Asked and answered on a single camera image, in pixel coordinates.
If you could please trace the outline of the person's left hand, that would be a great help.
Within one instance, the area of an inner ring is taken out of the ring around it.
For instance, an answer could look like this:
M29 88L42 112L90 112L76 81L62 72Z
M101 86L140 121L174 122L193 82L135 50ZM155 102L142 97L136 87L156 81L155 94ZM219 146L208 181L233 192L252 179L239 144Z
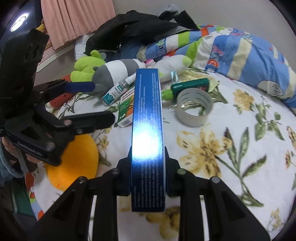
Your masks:
M8 137L2 137L1 142L6 151L6 154L9 153L16 160L9 158L11 163L14 163L14 166L20 166L20 169L23 173L29 173L35 171L37 164L41 162L37 158L25 153L19 148L15 147Z

